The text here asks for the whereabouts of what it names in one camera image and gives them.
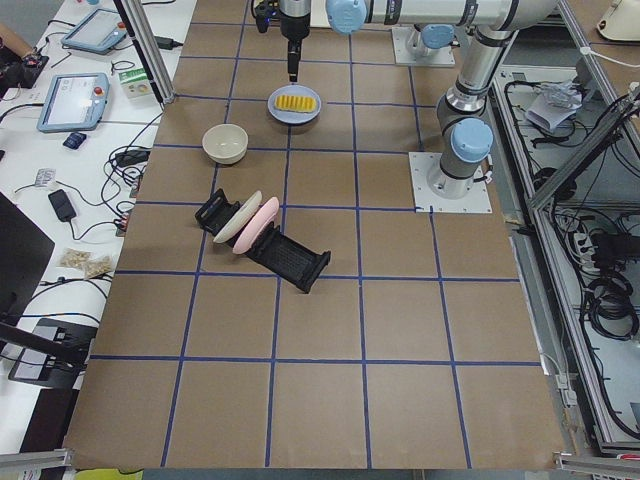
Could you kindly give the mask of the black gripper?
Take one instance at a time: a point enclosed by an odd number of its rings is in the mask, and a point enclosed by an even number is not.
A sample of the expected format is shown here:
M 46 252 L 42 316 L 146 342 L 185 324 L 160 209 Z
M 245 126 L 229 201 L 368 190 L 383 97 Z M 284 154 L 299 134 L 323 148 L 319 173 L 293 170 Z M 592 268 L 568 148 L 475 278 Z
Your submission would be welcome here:
M 288 41 L 287 70 L 289 81 L 296 83 L 299 75 L 302 42 L 309 35 L 309 15 L 302 17 L 282 15 L 280 31 Z

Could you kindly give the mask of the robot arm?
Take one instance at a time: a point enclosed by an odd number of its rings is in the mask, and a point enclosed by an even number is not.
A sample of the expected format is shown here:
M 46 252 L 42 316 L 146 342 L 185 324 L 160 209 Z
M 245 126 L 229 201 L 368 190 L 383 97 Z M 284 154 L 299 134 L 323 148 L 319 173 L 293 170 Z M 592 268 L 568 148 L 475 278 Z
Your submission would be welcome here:
M 326 1 L 330 27 L 351 35 L 366 23 L 395 25 L 453 24 L 487 25 L 494 30 L 511 26 L 519 8 L 517 1 Z M 287 39 L 289 80 L 298 81 L 302 42 L 310 33 L 312 5 L 309 1 L 279 1 L 274 17 L 280 21 L 281 34 Z
M 481 115 L 496 71 L 516 33 L 543 20 L 556 5 L 555 1 L 446 1 L 435 9 L 474 28 L 455 84 L 437 107 L 444 151 L 428 182 L 439 196 L 461 199 L 470 190 L 494 141 Z

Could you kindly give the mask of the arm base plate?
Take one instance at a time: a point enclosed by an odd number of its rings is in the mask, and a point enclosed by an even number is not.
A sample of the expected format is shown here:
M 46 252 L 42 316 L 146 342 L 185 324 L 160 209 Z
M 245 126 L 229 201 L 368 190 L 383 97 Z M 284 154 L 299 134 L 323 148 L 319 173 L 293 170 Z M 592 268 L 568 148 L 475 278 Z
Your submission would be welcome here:
M 491 214 L 487 183 L 477 165 L 466 180 L 447 177 L 439 152 L 410 152 L 409 164 L 417 213 Z
M 449 24 L 396 26 L 391 30 L 395 63 L 401 66 L 453 68 L 455 30 Z

